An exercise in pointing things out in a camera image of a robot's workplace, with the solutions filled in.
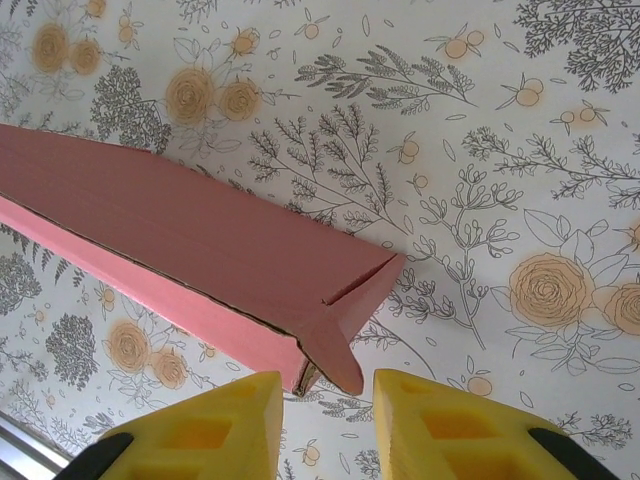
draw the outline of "pink cardboard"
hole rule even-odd
[[[147,152],[0,126],[0,222],[304,394],[363,389],[349,341],[402,255]]]

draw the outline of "floral wallpaper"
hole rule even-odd
[[[353,342],[365,394],[285,394],[280,480],[380,479],[381,367],[548,418],[640,479],[637,2],[0,0],[0,19],[1,121],[147,149],[408,255]],[[0,410],[63,451],[249,373],[0,225]]]

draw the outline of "orange rose illustration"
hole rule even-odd
[[[55,73],[67,58],[69,43],[64,29],[53,23],[43,26],[33,39],[33,63],[45,73]]]
[[[201,68],[186,68],[176,74],[166,92],[169,116],[178,124],[195,125],[213,103],[213,82]]]
[[[640,284],[599,288],[593,301],[611,325],[630,335],[640,335]]]
[[[178,390],[187,378],[187,362],[182,355],[176,355],[173,350],[154,353],[151,365],[153,373],[167,388]]]
[[[258,107],[260,97],[256,85],[251,81],[235,82],[222,92],[219,107],[222,115],[239,122],[251,117]]]
[[[139,372],[149,359],[149,341],[137,325],[130,322],[121,323],[109,336],[109,356],[123,371]]]
[[[95,72],[100,64],[100,59],[98,42],[89,39],[76,43],[69,55],[71,67],[80,75],[90,75]]]
[[[595,290],[585,268],[550,253],[522,262],[511,274],[509,284],[514,315],[543,327],[577,321],[591,304]]]
[[[107,8],[107,2],[105,0],[89,0],[87,4],[87,14],[92,17],[100,18]]]
[[[239,56],[249,55],[258,48],[258,45],[260,45],[260,33],[255,28],[247,28],[242,32],[238,30],[238,36],[231,43],[231,50]]]

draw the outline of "black handle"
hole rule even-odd
[[[529,435],[578,480],[620,480],[566,435],[546,428],[532,428]]]
[[[133,442],[130,433],[117,433],[89,445],[54,480],[99,480]]]

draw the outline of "foam block hole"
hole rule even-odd
[[[436,440],[498,436],[487,421],[470,412],[428,412],[422,415],[422,420],[431,436]]]
[[[175,432],[164,446],[184,450],[220,448],[229,435],[231,426],[231,420],[227,419],[190,418],[176,426]]]
[[[422,385],[419,384],[415,384],[415,383],[409,383],[409,382],[402,382],[400,384],[400,388],[407,393],[412,393],[412,394],[425,394],[425,393],[431,393],[431,389],[424,387]]]
[[[479,448],[476,455],[450,452],[445,458],[458,480],[545,480],[533,467],[519,464],[508,452],[488,453]]]
[[[175,466],[150,466],[134,468],[132,480],[196,480],[199,468]]]

